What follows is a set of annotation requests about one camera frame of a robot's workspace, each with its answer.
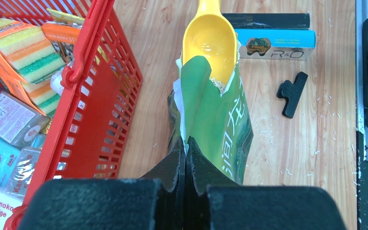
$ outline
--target wooden table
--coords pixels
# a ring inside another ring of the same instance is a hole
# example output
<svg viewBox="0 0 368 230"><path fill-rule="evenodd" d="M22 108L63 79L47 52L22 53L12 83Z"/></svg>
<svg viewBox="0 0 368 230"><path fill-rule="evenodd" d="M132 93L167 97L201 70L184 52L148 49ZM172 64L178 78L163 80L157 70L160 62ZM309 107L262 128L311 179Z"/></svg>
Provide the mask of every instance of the wooden table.
<svg viewBox="0 0 368 230"><path fill-rule="evenodd" d="M166 98L178 77L174 61L197 2L115 3L144 76L121 178L142 176L167 154ZM221 8L222 12L311 13L317 49L308 62L241 59L255 134L244 184L320 186L336 201L348 229L356 229L355 1L222 1ZM281 82L293 81L299 71L309 78L294 118L288 119L281 115L285 103L276 92Z"/></svg>

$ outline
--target kitchen sponge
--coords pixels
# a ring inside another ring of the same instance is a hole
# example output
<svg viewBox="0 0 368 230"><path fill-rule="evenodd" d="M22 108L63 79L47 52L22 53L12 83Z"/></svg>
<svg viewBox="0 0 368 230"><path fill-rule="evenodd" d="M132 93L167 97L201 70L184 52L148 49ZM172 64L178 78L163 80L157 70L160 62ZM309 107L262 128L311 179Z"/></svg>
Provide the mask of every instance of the kitchen sponge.
<svg viewBox="0 0 368 230"><path fill-rule="evenodd" d="M52 53L47 57L39 59L32 64L18 70L18 73L25 78L27 82L33 83L50 74L55 73L64 66L64 61L57 53Z"/></svg>
<svg viewBox="0 0 368 230"><path fill-rule="evenodd" d="M40 27L33 26L0 38L0 52L7 56L43 40L47 39Z"/></svg>
<svg viewBox="0 0 368 230"><path fill-rule="evenodd" d="M57 105L60 102L60 97L60 95L56 94L55 96L37 106L43 111L43 113L50 116L51 114L53 114L52 112L57 109Z"/></svg>
<svg viewBox="0 0 368 230"><path fill-rule="evenodd" d="M38 84L26 83L23 84L23 88L26 90L30 100L32 100L32 102L36 105L49 100L57 94L50 87L50 79Z"/></svg>
<svg viewBox="0 0 368 230"><path fill-rule="evenodd" d="M33 63L41 58L49 56L55 53L51 42L43 40L35 43L29 47L21 49L5 57L10 65L15 69L21 69L26 67L30 63Z"/></svg>

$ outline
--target yellow scoop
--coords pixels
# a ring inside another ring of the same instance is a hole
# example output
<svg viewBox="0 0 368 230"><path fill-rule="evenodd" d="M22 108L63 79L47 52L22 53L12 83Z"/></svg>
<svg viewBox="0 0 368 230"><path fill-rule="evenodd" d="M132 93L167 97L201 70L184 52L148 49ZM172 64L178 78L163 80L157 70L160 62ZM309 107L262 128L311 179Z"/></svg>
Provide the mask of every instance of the yellow scoop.
<svg viewBox="0 0 368 230"><path fill-rule="evenodd" d="M211 65L211 79L227 84L237 61L237 38L220 12L220 0L199 0L198 11L183 40L183 64L204 56Z"/></svg>

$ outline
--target box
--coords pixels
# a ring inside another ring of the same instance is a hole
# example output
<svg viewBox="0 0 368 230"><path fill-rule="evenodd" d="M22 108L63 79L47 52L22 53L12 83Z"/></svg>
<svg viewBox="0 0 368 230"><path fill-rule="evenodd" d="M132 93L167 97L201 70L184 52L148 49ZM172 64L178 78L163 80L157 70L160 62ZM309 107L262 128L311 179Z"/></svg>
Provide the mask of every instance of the box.
<svg viewBox="0 0 368 230"><path fill-rule="evenodd" d="M316 46L313 30L235 29L241 58L307 60Z"/></svg>
<svg viewBox="0 0 368 230"><path fill-rule="evenodd" d="M293 29L310 28L309 13L223 13L234 29Z"/></svg>
<svg viewBox="0 0 368 230"><path fill-rule="evenodd" d="M28 146L50 118L8 93L0 93L0 138L13 146Z"/></svg>

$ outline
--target plastic shopping basket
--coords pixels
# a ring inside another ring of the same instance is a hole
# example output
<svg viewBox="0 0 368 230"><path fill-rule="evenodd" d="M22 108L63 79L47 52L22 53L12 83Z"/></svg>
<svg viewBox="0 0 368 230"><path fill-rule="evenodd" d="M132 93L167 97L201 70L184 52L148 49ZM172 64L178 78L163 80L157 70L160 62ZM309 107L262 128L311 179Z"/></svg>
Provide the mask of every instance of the plastic shopping basket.
<svg viewBox="0 0 368 230"><path fill-rule="evenodd" d="M113 3L0 0L0 17L35 25L53 20L46 8L85 18L74 47L75 62L63 71L66 88L23 205L14 209L5 229L16 229L33 194L47 180L117 177L142 75Z"/></svg>

